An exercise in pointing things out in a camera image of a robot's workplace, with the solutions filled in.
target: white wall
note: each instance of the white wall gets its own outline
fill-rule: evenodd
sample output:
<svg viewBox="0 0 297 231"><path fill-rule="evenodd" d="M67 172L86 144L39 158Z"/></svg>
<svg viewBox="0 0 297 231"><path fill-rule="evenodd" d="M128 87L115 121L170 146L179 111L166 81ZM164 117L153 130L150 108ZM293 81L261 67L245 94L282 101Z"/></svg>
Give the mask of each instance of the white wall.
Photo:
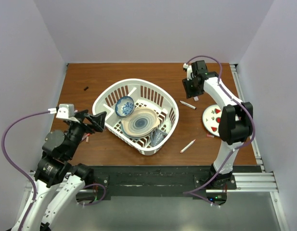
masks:
<svg viewBox="0 0 297 231"><path fill-rule="evenodd" d="M238 65L257 141L297 231L297 0L275 0Z"/></svg>
<svg viewBox="0 0 297 231"><path fill-rule="evenodd" d="M5 128L27 114L56 106L64 62L33 0L0 0L0 140ZM36 169L52 116L16 125L7 152L26 171ZM15 223L25 178L4 159L0 148L0 230Z"/></svg>
<svg viewBox="0 0 297 231"><path fill-rule="evenodd" d="M66 62L238 62L273 0L35 0Z"/></svg>

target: ceramic bowl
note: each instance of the ceramic bowl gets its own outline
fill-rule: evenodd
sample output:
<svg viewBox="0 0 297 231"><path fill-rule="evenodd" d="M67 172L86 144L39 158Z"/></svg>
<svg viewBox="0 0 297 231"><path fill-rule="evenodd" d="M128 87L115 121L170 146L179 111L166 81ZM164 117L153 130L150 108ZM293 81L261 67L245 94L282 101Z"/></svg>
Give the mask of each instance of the ceramic bowl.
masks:
<svg viewBox="0 0 297 231"><path fill-rule="evenodd" d="M134 111L134 101L130 96L120 98L115 105L115 113L120 117L127 117Z"/></svg>

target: gray floor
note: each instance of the gray floor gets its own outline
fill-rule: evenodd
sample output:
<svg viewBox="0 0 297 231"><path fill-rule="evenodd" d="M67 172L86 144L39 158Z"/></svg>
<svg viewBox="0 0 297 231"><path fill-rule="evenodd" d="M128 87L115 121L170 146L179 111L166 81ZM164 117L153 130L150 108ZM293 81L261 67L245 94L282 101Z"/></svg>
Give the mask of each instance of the gray floor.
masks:
<svg viewBox="0 0 297 231"><path fill-rule="evenodd" d="M71 203L53 231L279 231L269 193L232 192L218 209L187 197Z"/></svg>

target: white laundry basket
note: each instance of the white laundry basket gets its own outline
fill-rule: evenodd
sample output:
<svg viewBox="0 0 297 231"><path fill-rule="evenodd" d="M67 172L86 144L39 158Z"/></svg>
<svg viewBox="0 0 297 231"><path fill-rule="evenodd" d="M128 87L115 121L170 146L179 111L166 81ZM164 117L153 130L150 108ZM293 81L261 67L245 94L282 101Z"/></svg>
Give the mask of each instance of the white laundry basket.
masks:
<svg viewBox="0 0 297 231"><path fill-rule="evenodd" d="M168 135L155 147L150 146L150 136L132 139L124 135L120 129L121 118L115 113L115 104L123 96L130 96L136 107L153 109L160 120L158 129ZM179 112L174 99L162 88L145 80L130 78L119 81L106 89L94 102L94 115L106 111L105 126L110 132L136 148L143 155L155 154L170 138L178 122Z"/></svg>

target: white plate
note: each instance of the white plate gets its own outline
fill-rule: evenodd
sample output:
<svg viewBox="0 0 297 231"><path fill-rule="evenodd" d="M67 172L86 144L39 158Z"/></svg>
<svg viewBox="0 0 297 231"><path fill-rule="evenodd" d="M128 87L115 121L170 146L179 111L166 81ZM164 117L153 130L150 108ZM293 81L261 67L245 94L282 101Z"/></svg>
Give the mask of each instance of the white plate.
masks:
<svg viewBox="0 0 297 231"><path fill-rule="evenodd" d="M219 135L219 123L222 111L218 105L211 105L203 112L202 120L207 131L214 136Z"/></svg>

